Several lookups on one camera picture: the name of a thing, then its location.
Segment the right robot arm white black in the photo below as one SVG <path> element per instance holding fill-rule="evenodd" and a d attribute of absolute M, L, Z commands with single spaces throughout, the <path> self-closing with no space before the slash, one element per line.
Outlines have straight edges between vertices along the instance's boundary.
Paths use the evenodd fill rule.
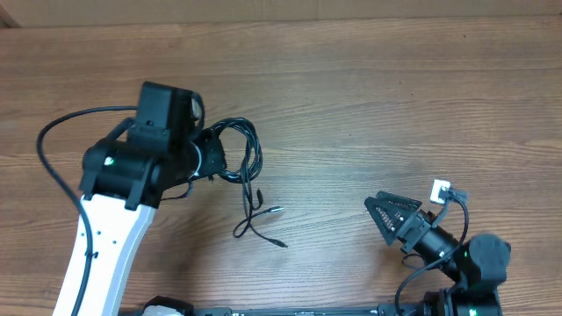
<path fill-rule="evenodd" d="M 491 233 L 477 234 L 468 240 L 467 194 L 446 189 L 439 197 L 443 200 L 443 209 L 437 214 L 425 212 L 418 200 L 385 191 L 364 200 L 366 211 L 386 244 L 399 241 L 406 258 L 419 257 L 423 261 L 423 265 L 400 284 L 390 312 L 396 315 L 501 316 L 498 287 L 507 280 L 511 246 Z M 439 226 L 451 203 L 459 205 L 464 214 L 463 232 L 458 240 Z M 434 269 L 444 273 L 454 284 L 426 293 L 415 305 L 402 304 L 400 296 L 407 284 Z"/>

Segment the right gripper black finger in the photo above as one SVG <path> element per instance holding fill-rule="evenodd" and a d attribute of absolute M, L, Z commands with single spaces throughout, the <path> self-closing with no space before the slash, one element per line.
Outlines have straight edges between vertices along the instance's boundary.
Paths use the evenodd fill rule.
<path fill-rule="evenodd" d="M 421 201 L 382 190 L 375 197 L 366 198 L 364 204 L 369 213 L 379 219 L 405 219 L 422 206 Z"/>
<path fill-rule="evenodd" d="M 397 239 L 398 231 L 404 224 L 404 210 L 391 202 L 381 199 L 366 199 L 364 205 L 385 243 L 388 246 L 392 245 Z"/>

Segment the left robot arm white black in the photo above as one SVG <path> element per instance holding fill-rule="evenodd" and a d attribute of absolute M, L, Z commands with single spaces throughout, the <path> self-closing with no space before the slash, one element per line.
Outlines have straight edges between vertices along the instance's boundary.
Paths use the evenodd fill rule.
<path fill-rule="evenodd" d="M 197 92 L 145 82 L 134 109 L 84 154 L 76 240 L 56 315 L 117 314 L 163 192 L 226 167 Z"/>

